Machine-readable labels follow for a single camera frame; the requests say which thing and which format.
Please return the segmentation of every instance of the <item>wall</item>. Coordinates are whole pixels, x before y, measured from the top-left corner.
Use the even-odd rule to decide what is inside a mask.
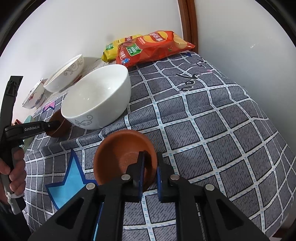
[[[249,91],[296,153],[296,48],[255,0],[195,0],[199,54]]]
[[[105,45],[115,39],[159,29],[182,36],[177,0],[45,1],[0,57],[0,105],[10,76],[24,76],[13,113],[13,118],[23,121],[34,110],[21,105],[39,79],[77,54],[100,58]]]

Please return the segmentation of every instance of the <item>gray swirl decoration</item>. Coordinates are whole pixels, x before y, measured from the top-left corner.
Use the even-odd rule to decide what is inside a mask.
[[[73,74],[73,72],[75,72],[79,66],[81,66],[83,64],[83,60],[82,59],[78,59],[77,60],[77,64],[76,63],[73,63],[69,68],[67,68],[65,71],[64,71],[64,75],[67,76],[68,73]]]
[[[91,123],[92,123],[92,119],[94,118],[92,115],[88,115],[88,116],[86,116],[86,118],[88,119],[88,120],[83,120],[82,122],[79,122],[79,121],[77,121],[77,120],[75,120],[75,124],[76,125],[78,125],[78,127],[80,127],[80,126],[89,126]]]

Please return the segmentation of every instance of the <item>terracotta bowl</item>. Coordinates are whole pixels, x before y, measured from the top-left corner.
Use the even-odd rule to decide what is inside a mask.
[[[156,174],[156,152],[145,135],[133,130],[116,131],[99,145],[94,156],[94,176],[98,184],[125,174],[128,165],[137,162],[139,151],[146,151],[143,191],[147,190]]]
[[[71,128],[72,123],[70,123],[65,117],[62,116],[61,110],[59,109],[57,112],[55,112],[52,117],[49,119],[49,121],[60,121],[61,125],[58,129],[55,131],[47,131],[46,135],[58,138],[64,136]]]

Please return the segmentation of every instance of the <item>green label on chip bag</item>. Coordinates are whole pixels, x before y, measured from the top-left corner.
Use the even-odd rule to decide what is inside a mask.
[[[133,44],[132,46],[126,47],[128,53],[130,56],[134,56],[136,54],[141,53],[142,49],[140,49],[136,44]]]
[[[106,50],[110,50],[110,49],[113,49],[113,43],[108,44],[108,45],[106,46]]]

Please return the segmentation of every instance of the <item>red chip bag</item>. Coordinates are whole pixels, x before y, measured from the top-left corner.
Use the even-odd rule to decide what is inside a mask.
[[[126,67],[156,61],[194,48],[173,31],[156,31],[126,41],[118,46],[116,63]]]

